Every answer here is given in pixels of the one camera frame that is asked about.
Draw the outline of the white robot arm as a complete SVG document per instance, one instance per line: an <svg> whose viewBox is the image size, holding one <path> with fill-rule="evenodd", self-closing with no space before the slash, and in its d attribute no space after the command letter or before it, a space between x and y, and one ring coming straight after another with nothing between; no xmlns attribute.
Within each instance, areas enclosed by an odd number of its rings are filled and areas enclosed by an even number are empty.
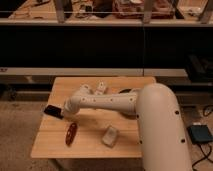
<svg viewBox="0 0 213 171"><path fill-rule="evenodd" d="M145 171L193 171L180 107L167 86L151 83L129 93L95 95L82 85L64 102L62 115L82 108L135 115Z"/></svg>

